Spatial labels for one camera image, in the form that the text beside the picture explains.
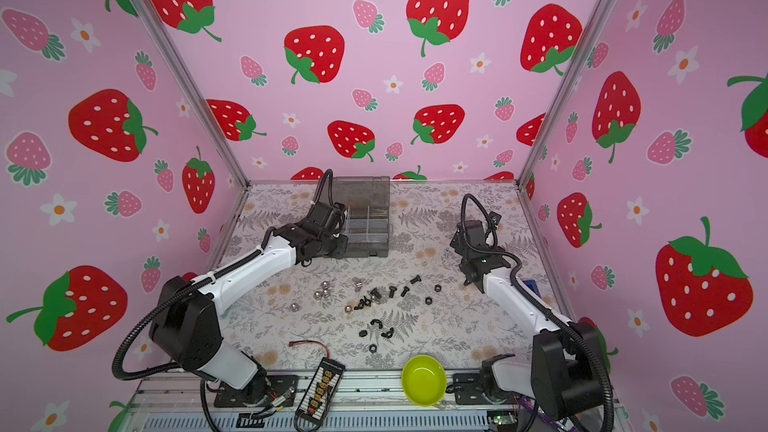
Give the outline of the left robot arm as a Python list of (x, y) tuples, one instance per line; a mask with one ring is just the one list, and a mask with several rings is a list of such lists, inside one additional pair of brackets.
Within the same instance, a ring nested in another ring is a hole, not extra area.
[[(220, 318), (236, 301), (277, 273), (316, 258), (340, 259), (348, 239), (342, 229), (346, 208), (333, 199), (333, 172), (319, 179), (307, 215), (296, 223), (270, 227), (254, 250), (234, 262), (192, 280), (174, 277), (162, 290), (157, 306), (144, 316), (118, 346), (113, 376), (133, 381), (182, 369), (203, 381), (218, 381), (245, 404), (258, 404), (269, 390), (266, 370), (248, 354), (227, 343)], [(127, 352), (142, 331), (170, 358), (169, 363), (127, 371)]]

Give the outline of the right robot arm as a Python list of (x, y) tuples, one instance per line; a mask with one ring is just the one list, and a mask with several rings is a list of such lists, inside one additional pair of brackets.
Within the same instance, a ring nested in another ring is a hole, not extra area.
[(499, 244), (497, 228), (496, 215), (477, 197), (462, 197), (450, 247), (461, 257), (464, 284), (493, 299), (531, 339), (528, 363), (512, 354), (486, 360), (480, 371), (484, 394), (498, 401), (510, 396), (532, 399), (521, 431), (530, 430), (540, 413), (568, 419), (585, 431), (579, 415), (597, 407), (602, 409), (600, 429), (612, 431), (614, 389), (597, 329), (555, 311), (520, 280), (522, 261)]

